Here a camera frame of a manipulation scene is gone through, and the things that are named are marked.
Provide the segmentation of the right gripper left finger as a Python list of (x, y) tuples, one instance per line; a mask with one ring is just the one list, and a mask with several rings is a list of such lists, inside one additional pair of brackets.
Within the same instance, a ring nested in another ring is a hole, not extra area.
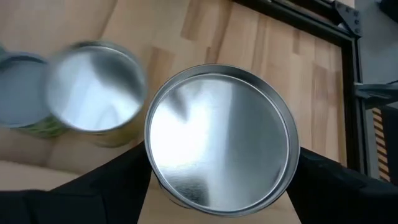
[(141, 142), (53, 190), (0, 191), (0, 224), (136, 224), (151, 172)]

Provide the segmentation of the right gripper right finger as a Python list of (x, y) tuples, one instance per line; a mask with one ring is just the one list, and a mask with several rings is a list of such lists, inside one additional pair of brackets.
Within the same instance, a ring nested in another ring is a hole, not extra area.
[(398, 187), (306, 148), (287, 193), (302, 224), (398, 224)]

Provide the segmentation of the silver-lidded tin can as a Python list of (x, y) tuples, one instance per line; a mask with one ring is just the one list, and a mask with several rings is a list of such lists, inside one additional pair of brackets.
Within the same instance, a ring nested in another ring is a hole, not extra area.
[(100, 147), (123, 146), (139, 135), (147, 92), (139, 59), (103, 40), (59, 50), (46, 70), (44, 99), (51, 114)]
[(221, 217), (272, 205), (286, 192), (300, 155), (284, 99), (258, 76), (223, 64), (170, 77), (150, 103), (144, 139), (169, 199)]
[(45, 104), (46, 67), (39, 55), (0, 46), (0, 126), (38, 138), (54, 138), (67, 130)]

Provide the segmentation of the black crate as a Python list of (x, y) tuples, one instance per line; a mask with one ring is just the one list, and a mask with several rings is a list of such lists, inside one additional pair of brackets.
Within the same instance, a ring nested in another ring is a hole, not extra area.
[(389, 16), (398, 16), (398, 0), (379, 0), (379, 8)]

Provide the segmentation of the black aluminium table frame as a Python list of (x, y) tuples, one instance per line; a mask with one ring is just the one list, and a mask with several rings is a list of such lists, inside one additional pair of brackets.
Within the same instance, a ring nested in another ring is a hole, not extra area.
[(347, 166), (369, 175), (366, 110), (355, 94), (362, 82), (360, 13), (338, 0), (232, 0), (341, 49)]

